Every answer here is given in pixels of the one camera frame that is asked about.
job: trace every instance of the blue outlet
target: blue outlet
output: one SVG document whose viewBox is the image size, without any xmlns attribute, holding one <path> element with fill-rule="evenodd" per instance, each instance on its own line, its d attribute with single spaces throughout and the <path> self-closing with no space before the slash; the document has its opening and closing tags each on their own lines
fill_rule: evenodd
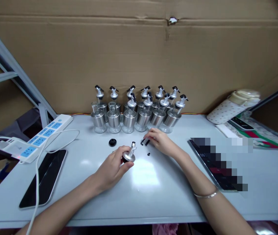
<svg viewBox="0 0 278 235">
<path fill-rule="evenodd" d="M 40 131 L 39 134 L 43 134 L 46 130 L 47 130 L 47 128 L 44 128 L 42 131 Z"/>
<path fill-rule="evenodd" d="M 33 137 L 31 140 L 29 140 L 29 144 L 32 144 L 33 143 L 33 141 L 35 141 L 36 139 L 38 138 L 38 136 L 36 135 L 35 137 Z"/>
<path fill-rule="evenodd" d="M 54 125 L 55 122 L 51 122 L 47 127 L 51 127 Z"/>
<path fill-rule="evenodd" d="M 33 145 L 35 146 L 40 146 L 44 141 L 46 140 L 46 138 L 40 137 L 39 139 L 37 139 Z"/>
<path fill-rule="evenodd" d="M 36 150 L 35 147 L 29 147 L 20 156 L 29 157 L 29 155 L 32 154 L 34 152 L 34 150 Z"/>
<path fill-rule="evenodd" d="M 48 129 L 47 132 L 44 133 L 44 136 L 49 137 L 55 130 Z"/>
<path fill-rule="evenodd" d="M 58 127 L 61 126 L 62 123 L 57 122 L 55 125 L 52 126 L 52 128 L 57 129 Z"/>
</svg>

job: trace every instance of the oil dispenser bottle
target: oil dispenser bottle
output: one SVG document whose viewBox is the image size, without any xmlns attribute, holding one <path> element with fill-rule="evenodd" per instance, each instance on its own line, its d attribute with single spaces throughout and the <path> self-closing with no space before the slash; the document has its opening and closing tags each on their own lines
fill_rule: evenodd
<svg viewBox="0 0 278 235">
<path fill-rule="evenodd" d="M 119 92 L 119 90 L 117 90 L 113 86 L 111 86 L 110 89 L 112 90 L 112 93 L 110 95 L 110 97 L 112 98 L 112 102 L 116 103 L 116 110 L 117 110 L 118 113 L 120 113 L 120 103 L 117 102 L 118 94 L 116 93 L 116 91 Z"/>
<path fill-rule="evenodd" d="M 123 132 L 130 134 L 134 131 L 134 126 L 137 118 L 137 112 L 135 107 L 137 106 L 137 101 L 134 93 L 131 93 L 131 100 L 128 101 L 128 108 L 123 113 Z"/>
<path fill-rule="evenodd" d="M 168 111 L 168 115 L 164 122 L 159 126 L 159 129 L 165 133 L 171 133 L 174 126 L 181 118 L 181 110 L 185 106 L 185 100 L 188 98 L 183 94 L 180 96 L 180 101 L 175 103 L 175 108 L 172 111 Z"/>
<path fill-rule="evenodd" d="M 169 105 L 168 99 L 169 93 L 166 93 L 165 98 L 163 100 L 160 100 L 157 108 L 153 110 L 150 121 L 147 125 L 148 129 L 158 128 L 159 125 L 162 123 L 164 117 L 166 116 L 165 109 Z"/>
<path fill-rule="evenodd" d="M 157 93 L 155 93 L 155 99 L 153 101 L 152 107 L 153 108 L 157 108 L 157 104 L 159 103 L 159 100 L 163 97 L 163 91 L 164 88 L 162 85 L 158 86 L 159 91 Z"/>
<path fill-rule="evenodd" d="M 174 109 L 174 99 L 177 98 L 177 92 L 180 93 L 180 91 L 176 86 L 173 86 L 172 89 L 173 89 L 172 93 L 169 94 L 169 105 L 165 109 L 166 116 L 168 111 L 172 111 Z"/>
<path fill-rule="evenodd" d="M 135 89 L 136 87 L 134 85 L 132 85 L 128 90 L 127 90 L 127 97 L 128 97 L 128 101 L 131 100 L 131 93 L 133 93 L 133 90 Z M 127 110 L 128 108 L 128 103 L 125 103 L 123 105 L 123 112 L 125 113 L 125 111 Z"/>
<path fill-rule="evenodd" d="M 136 143 L 133 141 L 131 144 L 130 151 L 123 152 L 123 157 L 122 157 L 123 163 L 134 162 L 136 160 L 136 157 L 134 155 L 136 149 L 137 149 Z"/>
<path fill-rule="evenodd" d="M 98 102 L 93 102 L 91 105 L 93 110 L 93 112 L 91 113 L 91 117 L 94 125 L 94 131 L 99 134 L 103 133 L 107 130 L 104 112 L 99 108 Z"/>
<path fill-rule="evenodd" d="M 149 122 L 149 119 L 152 115 L 152 94 L 148 92 L 147 99 L 144 100 L 144 107 L 138 111 L 138 118 L 135 123 L 135 129 L 138 132 L 144 132 L 146 130 L 146 126 Z"/>
<path fill-rule="evenodd" d="M 148 90 L 151 89 L 150 86 L 147 86 L 143 89 L 141 89 L 140 91 L 143 91 L 141 93 L 141 101 L 137 104 L 138 109 L 137 109 L 137 113 L 139 113 L 140 109 L 142 109 L 144 107 L 144 101 L 147 99 L 148 97 Z"/>
<path fill-rule="evenodd" d="M 116 134 L 121 131 L 120 125 L 120 112 L 117 109 L 116 102 L 111 101 L 108 103 L 107 119 L 108 119 L 108 131 L 112 134 Z"/>
<path fill-rule="evenodd" d="M 103 111 L 105 122 L 107 122 L 107 103 L 103 102 L 104 91 L 98 85 L 96 85 L 95 88 L 97 89 L 96 97 L 98 100 L 99 108 Z"/>
</svg>

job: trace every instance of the cardboard box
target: cardboard box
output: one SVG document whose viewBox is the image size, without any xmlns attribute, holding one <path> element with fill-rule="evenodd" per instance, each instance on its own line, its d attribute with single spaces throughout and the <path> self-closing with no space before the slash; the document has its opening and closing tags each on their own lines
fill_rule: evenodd
<svg viewBox="0 0 278 235">
<path fill-rule="evenodd" d="M 0 0 L 0 38 L 57 113 L 90 113 L 96 84 L 121 103 L 131 85 L 177 86 L 193 113 L 278 90 L 275 0 Z"/>
</svg>

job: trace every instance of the white table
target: white table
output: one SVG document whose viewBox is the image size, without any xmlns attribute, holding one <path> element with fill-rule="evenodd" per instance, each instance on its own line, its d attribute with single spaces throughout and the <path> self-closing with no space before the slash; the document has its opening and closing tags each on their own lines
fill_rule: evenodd
<svg viewBox="0 0 278 235">
<path fill-rule="evenodd" d="M 111 190 L 87 203 L 68 226 L 129 225 L 150 223 L 202 222 L 205 217 L 179 166 L 158 152 L 152 144 L 141 146 L 144 133 L 96 134 L 91 117 L 74 116 L 66 129 L 79 129 L 78 140 L 66 147 L 68 155 L 50 203 L 39 207 L 42 212 L 94 173 L 104 159 L 120 145 L 137 143 L 136 161 Z M 62 133 L 48 147 L 56 149 L 71 140 L 75 132 Z M 208 176 L 188 144 L 190 137 L 206 137 L 223 160 L 231 161 L 238 175 L 248 184 L 248 192 L 224 193 L 246 220 L 278 220 L 278 150 L 254 149 L 253 153 L 236 154 L 237 148 L 225 145 L 226 137 L 204 116 L 183 115 L 170 138 L 184 149 Z M 117 140 L 116 147 L 108 141 Z M 35 175 L 35 162 L 17 165 L 0 184 L 0 228 L 23 227 L 33 209 L 18 205 Z"/>
</svg>

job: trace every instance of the pixelated screen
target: pixelated screen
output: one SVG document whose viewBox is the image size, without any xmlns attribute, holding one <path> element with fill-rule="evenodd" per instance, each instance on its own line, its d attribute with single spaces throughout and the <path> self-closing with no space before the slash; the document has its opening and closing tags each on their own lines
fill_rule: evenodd
<svg viewBox="0 0 278 235">
<path fill-rule="evenodd" d="M 217 187 L 224 191 L 248 191 L 248 184 L 242 183 L 237 169 L 229 167 L 229 161 L 222 161 L 221 154 L 215 152 L 216 148 L 210 145 L 208 138 L 191 138 L 189 144 Z"/>
</svg>

